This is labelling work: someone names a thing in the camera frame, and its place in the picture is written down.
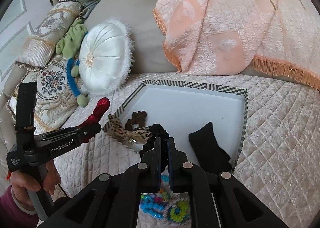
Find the left hand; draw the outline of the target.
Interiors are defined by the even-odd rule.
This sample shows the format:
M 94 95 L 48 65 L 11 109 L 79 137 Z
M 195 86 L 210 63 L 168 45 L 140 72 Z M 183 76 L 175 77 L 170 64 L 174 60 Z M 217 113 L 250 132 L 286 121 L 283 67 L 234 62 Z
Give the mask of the left hand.
M 54 161 L 50 160 L 46 163 L 47 175 L 43 180 L 42 186 L 30 175 L 22 173 L 20 171 L 13 172 L 11 174 L 11 190 L 19 204 L 28 211 L 33 211 L 33 203 L 29 198 L 27 190 L 37 192 L 43 188 L 51 195 L 54 194 L 54 188 L 60 183 L 60 175 L 54 165 Z

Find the maroon sleeve forearm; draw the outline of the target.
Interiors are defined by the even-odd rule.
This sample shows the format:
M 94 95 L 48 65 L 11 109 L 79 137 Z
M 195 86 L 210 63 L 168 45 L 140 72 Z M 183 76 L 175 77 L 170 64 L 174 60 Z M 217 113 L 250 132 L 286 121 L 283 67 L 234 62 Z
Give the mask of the maroon sleeve forearm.
M 35 211 L 23 208 L 13 196 L 11 186 L 1 196 L 1 227 L 37 227 L 39 218 Z

